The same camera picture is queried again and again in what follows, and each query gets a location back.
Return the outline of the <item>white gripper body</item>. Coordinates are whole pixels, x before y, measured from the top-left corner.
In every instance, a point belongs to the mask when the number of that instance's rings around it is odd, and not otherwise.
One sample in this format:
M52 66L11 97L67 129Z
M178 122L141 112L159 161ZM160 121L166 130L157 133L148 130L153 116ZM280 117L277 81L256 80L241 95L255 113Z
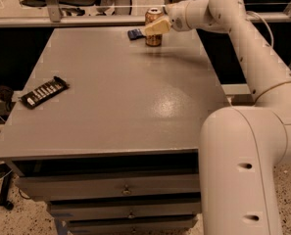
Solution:
M171 27L176 31L188 31L189 26L186 21L186 8L188 1L167 4Z

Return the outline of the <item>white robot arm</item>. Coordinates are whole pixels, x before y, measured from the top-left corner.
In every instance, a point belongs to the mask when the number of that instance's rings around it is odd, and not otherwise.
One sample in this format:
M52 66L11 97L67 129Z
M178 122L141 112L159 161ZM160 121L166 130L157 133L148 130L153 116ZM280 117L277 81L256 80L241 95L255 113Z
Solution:
M215 111L201 128L204 234L283 235L273 169L291 162L291 70L248 19L243 0L184 0L165 10L144 34L227 34L254 100Z

